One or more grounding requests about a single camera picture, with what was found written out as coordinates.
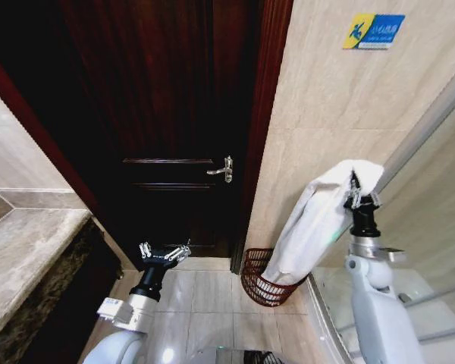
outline marble countertop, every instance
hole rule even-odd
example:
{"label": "marble countertop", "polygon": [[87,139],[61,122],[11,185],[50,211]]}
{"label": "marble countertop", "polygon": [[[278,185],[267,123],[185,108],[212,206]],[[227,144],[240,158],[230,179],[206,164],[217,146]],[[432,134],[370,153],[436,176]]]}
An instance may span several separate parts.
{"label": "marble countertop", "polygon": [[0,220],[0,330],[89,217],[85,209],[12,209]]}

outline door lever handle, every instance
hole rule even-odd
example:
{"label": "door lever handle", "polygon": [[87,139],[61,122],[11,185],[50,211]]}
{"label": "door lever handle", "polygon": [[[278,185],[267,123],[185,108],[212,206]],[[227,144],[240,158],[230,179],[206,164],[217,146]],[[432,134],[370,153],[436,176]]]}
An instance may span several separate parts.
{"label": "door lever handle", "polygon": [[227,158],[224,158],[224,168],[207,171],[207,174],[210,176],[221,173],[224,173],[224,180],[227,184],[233,180],[233,159],[229,155]]}

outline door frame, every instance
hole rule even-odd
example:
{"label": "door frame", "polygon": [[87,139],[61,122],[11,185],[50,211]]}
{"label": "door frame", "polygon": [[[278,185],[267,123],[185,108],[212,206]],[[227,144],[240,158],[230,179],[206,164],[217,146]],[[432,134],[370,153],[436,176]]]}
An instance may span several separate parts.
{"label": "door frame", "polygon": [[[256,78],[253,91],[253,108],[249,126],[246,162],[240,198],[239,224],[236,231],[237,243],[231,256],[231,271],[239,273],[243,259],[249,219],[253,208],[259,171],[265,148],[268,126],[275,100],[278,75],[287,38],[293,0],[264,0],[259,7],[258,54],[256,57]],[[59,149],[49,132],[17,87],[0,65],[0,97],[16,116],[26,131],[36,141],[54,166],[61,172],[77,195],[86,203],[91,212],[115,236],[115,222],[111,221],[100,207],[95,193],[86,185],[74,166]],[[131,259],[141,268],[140,257]]]}

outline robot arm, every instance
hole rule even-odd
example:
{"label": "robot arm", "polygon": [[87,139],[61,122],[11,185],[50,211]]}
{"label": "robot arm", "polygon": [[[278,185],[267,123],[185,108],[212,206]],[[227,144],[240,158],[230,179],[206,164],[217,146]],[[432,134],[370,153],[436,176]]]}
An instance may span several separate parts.
{"label": "robot arm", "polygon": [[85,364],[132,364],[143,362],[139,350],[152,325],[155,308],[160,300],[162,281],[171,269],[190,255],[188,243],[170,253],[152,251],[148,243],[140,244],[145,271],[128,301],[107,297],[98,314],[124,331],[105,337],[85,358]]}
{"label": "robot arm", "polygon": [[353,242],[345,268],[353,282],[352,307],[359,347],[367,364],[424,364],[408,312],[393,288],[389,262],[404,260],[404,252],[379,244],[381,232],[374,221],[380,206],[375,193],[359,195],[353,176],[344,207],[353,213]]}

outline wall sign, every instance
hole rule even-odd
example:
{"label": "wall sign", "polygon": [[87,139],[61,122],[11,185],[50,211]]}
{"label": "wall sign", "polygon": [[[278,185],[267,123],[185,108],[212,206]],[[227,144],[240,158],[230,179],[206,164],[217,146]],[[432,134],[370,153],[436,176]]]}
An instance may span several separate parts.
{"label": "wall sign", "polygon": [[388,49],[404,15],[356,14],[343,49]]}

